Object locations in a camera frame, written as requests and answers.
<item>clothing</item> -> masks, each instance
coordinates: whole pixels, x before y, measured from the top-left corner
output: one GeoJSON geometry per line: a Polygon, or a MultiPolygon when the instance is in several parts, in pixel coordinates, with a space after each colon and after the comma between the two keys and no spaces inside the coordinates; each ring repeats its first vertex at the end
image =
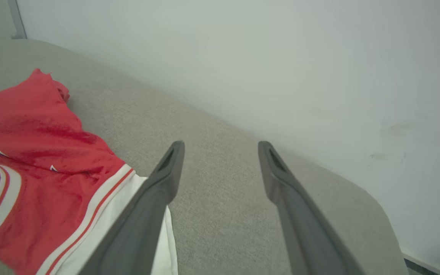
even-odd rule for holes
{"type": "Polygon", "coordinates": [[[97,223],[112,224],[117,213],[100,217],[120,190],[137,186],[68,99],[39,69],[0,92],[0,260],[17,274],[56,274],[97,223]]]}

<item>gray vertical strip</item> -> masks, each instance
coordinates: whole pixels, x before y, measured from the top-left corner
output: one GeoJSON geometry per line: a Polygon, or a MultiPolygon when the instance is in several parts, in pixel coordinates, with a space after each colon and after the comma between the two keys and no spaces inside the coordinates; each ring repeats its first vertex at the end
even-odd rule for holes
{"type": "Polygon", "coordinates": [[[11,16],[13,17],[13,23],[16,28],[16,34],[13,35],[12,39],[26,39],[25,28],[23,27],[23,22],[21,21],[21,16],[19,15],[17,0],[8,0],[9,10],[11,16]]]}

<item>red fabric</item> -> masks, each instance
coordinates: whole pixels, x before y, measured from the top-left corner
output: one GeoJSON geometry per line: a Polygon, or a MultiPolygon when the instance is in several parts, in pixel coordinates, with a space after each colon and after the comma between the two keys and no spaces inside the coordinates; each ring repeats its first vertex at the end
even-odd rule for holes
{"type": "Polygon", "coordinates": [[[96,190],[124,165],[102,139],[82,130],[68,98],[68,89],[39,69],[0,92],[0,164],[21,176],[0,226],[0,260],[17,274],[35,274],[80,225],[96,190]]]}

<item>white cloth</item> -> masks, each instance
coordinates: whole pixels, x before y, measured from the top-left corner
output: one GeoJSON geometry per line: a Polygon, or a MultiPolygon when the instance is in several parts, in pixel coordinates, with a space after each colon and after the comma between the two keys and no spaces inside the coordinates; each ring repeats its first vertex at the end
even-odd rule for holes
{"type": "MultiPolygon", "coordinates": [[[[145,177],[134,175],[123,185],[121,190],[108,203],[86,239],[59,268],[58,275],[76,275],[79,273],[108,232],[108,229],[110,229],[146,179],[145,177]]],[[[162,220],[151,274],[178,275],[178,255],[176,254],[176,241],[174,239],[169,207],[166,207],[162,220]]]]}

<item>red garment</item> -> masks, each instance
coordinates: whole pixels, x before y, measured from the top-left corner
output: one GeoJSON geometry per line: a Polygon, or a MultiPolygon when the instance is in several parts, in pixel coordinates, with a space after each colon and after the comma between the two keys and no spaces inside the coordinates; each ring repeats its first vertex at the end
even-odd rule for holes
{"type": "Polygon", "coordinates": [[[0,260],[17,274],[55,273],[134,174],[68,98],[39,69],[0,92],[0,260]]]}

